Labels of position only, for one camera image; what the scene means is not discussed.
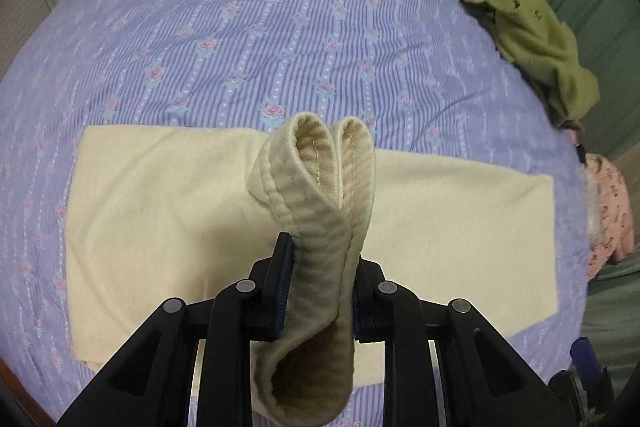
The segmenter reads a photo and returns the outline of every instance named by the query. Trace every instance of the crumpled green cloth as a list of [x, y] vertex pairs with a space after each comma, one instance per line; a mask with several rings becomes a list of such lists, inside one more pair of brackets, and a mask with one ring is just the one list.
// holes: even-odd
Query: crumpled green cloth
[[460, 0], [517, 66], [545, 105], [551, 123], [580, 129], [578, 120], [600, 99], [598, 80], [580, 66], [569, 26], [545, 0]]

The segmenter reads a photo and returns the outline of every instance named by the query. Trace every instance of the curtain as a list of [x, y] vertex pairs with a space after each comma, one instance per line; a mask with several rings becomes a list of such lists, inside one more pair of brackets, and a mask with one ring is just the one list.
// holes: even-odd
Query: curtain
[[547, 1], [575, 33], [580, 63], [600, 84], [600, 103], [582, 119], [583, 143], [617, 158], [640, 142], [640, 2]]

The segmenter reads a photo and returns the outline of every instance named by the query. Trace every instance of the pink patterned garment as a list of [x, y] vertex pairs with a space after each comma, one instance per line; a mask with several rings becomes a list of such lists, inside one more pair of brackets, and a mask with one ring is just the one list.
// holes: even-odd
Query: pink patterned garment
[[634, 220], [625, 179], [618, 168], [599, 154], [587, 154], [587, 175], [598, 186], [602, 237], [591, 249], [588, 279], [593, 279], [612, 257], [619, 261], [634, 251]]

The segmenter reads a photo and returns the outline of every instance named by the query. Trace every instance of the folded cream fabric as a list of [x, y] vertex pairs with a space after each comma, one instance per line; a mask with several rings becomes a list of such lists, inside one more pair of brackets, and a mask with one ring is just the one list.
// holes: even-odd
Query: folded cream fabric
[[[376, 150], [369, 225], [370, 139], [353, 118], [332, 134], [310, 114], [272, 136], [88, 127], [65, 232], [76, 357], [98, 369], [164, 299], [212, 298], [246, 277], [281, 230], [297, 272], [282, 338], [254, 349], [253, 392], [283, 425], [322, 425], [348, 399], [361, 249], [420, 298], [469, 299], [505, 336], [556, 311], [550, 178]], [[354, 356], [354, 385], [383, 380], [380, 346]]]

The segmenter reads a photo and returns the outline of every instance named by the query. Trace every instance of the bedsheet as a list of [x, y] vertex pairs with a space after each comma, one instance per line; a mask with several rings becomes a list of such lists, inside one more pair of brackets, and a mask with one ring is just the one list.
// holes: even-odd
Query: bedsheet
[[[458, 0], [62, 0], [0, 107], [0, 356], [53, 418], [92, 377], [70, 349], [64, 242], [88, 124], [271, 132], [301, 110], [354, 114], [379, 148], [550, 174], [559, 311], [510, 342], [544, 379], [568, 367], [589, 251], [577, 157]], [[381, 389], [334, 424], [380, 425]]]

